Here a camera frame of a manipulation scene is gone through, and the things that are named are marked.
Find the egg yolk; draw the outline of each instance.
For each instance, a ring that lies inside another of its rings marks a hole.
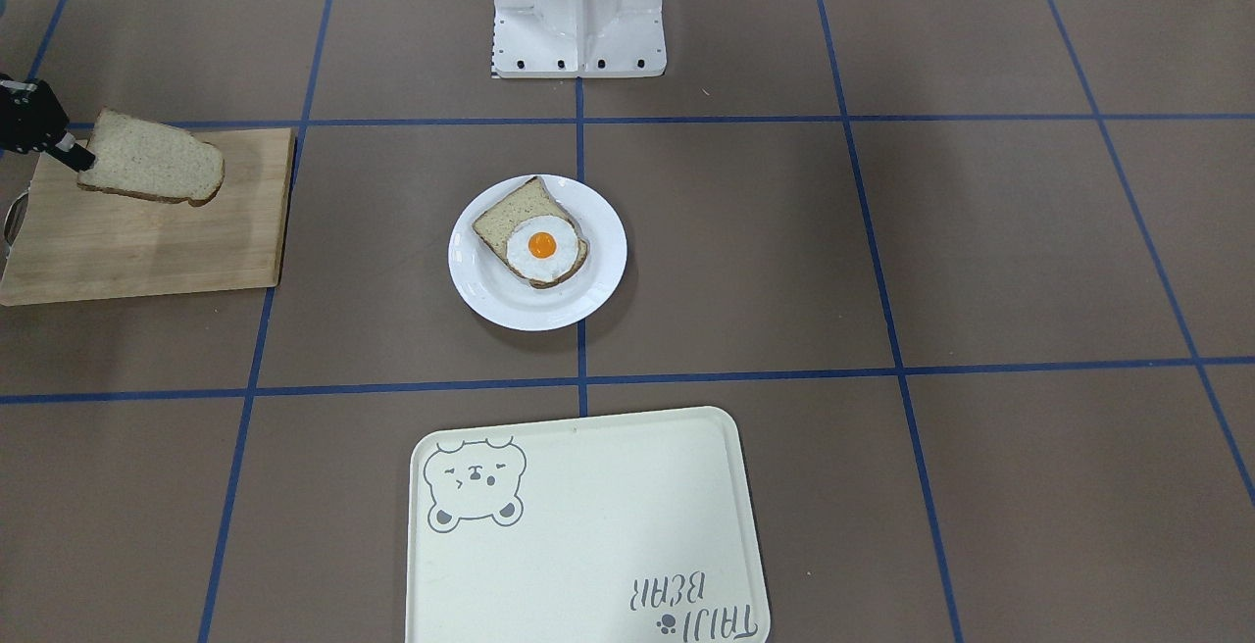
[[[537,231],[527,240],[527,250],[537,259],[547,259],[557,251],[557,241],[552,234]]]

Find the slice of bread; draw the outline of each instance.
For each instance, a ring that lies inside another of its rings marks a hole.
[[[515,229],[528,219],[543,215],[556,216],[570,224],[580,240],[580,250],[571,270],[548,283],[527,278],[522,271],[511,265],[506,257],[506,242],[510,241],[510,235],[513,234]],[[540,176],[533,176],[518,190],[502,197],[497,205],[489,206],[488,211],[479,215],[479,219],[474,220],[474,224],[471,226],[479,239],[492,249],[492,252],[501,259],[501,262],[506,264],[506,267],[513,271],[516,276],[526,280],[532,288],[540,290],[552,288],[571,278],[589,257],[589,242],[580,235],[580,225],[571,219],[571,215],[566,213],[562,205],[557,203],[550,196],[545,188],[545,181]]]
[[[198,207],[222,187],[222,152],[181,128],[103,109],[87,147],[95,165],[79,173],[84,190]]]

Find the plate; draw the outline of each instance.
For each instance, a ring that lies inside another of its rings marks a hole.
[[[471,227],[489,206],[533,176],[505,180],[474,198],[449,236],[449,276],[471,309],[510,329],[541,332],[580,322],[605,303],[628,265],[628,235],[614,207],[591,187],[557,175],[541,175],[545,188],[580,226],[589,257],[560,285],[538,290],[511,273]]]
[[[407,643],[762,643],[737,424],[704,406],[422,438]]]

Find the bear drawing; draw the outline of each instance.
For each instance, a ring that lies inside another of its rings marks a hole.
[[[423,480],[432,487],[427,522],[437,532],[449,532],[463,520],[491,517],[497,525],[515,525],[523,515],[518,482],[527,456],[515,445],[489,440],[462,442],[452,450],[437,445],[423,465]]]

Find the wooden cutting board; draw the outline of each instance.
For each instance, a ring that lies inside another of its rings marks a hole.
[[[197,138],[226,165],[222,188],[202,207],[82,191],[74,171],[41,156],[0,304],[277,285],[295,131]]]

